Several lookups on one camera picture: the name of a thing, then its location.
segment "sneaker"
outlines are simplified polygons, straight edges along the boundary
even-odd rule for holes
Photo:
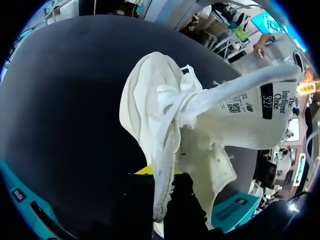
[[[136,64],[122,92],[119,119],[153,166],[156,222],[166,215],[174,170],[190,174],[211,220],[215,197],[236,178],[224,146],[267,149],[279,143],[300,73],[294,65],[270,66],[203,89],[191,66],[180,68],[159,52]]]
[[[248,22],[250,20],[250,15],[247,15],[243,12],[235,11],[232,21],[237,25],[241,26],[241,29],[243,31],[246,31],[246,27],[248,25]]]

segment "person's hand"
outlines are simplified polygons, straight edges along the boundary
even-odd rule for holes
[[[253,45],[253,50],[259,54],[259,49],[261,50],[262,52],[262,56],[264,57],[265,56],[265,45],[260,43],[260,42],[257,42],[255,45]]]

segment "teal box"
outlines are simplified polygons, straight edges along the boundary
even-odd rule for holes
[[[24,185],[2,159],[0,160],[0,172],[9,196],[24,219],[25,223],[41,240],[50,238],[55,239],[55,236],[37,219],[32,208],[30,207],[30,203],[36,201],[39,207],[55,223],[58,223],[58,220],[49,203]]]
[[[258,197],[241,192],[237,193],[213,206],[211,224],[227,233],[248,222],[258,204]]]

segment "shoe label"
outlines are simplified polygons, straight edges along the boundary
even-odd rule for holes
[[[24,194],[23,191],[21,191],[21,189],[17,188],[16,190],[12,191],[11,194],[13,195],[13,197],[15,198],[15,200],[18,203],[21,203],[23,200],[26,199],[26,195]]]
[[[268,83],[226,99],[219,104],[219,111],[223,115],[259,115],[266,120],[282,118],[291,114],[296,91],[294,80]]]
[[[294,80],[274,82],[260,87],[261,117],[279,119],[289,116],[296,100],[297,83]]]

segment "screen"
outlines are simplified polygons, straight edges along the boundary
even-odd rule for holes
[[[293,39],[298,48],[304,53],[308,51],[307,45],[304,43],[302,38],[299,36],[297,31],[292,25],[280,25],[269,13],[266,11],[253,17],[251,22],[263,33],[288,33]]]

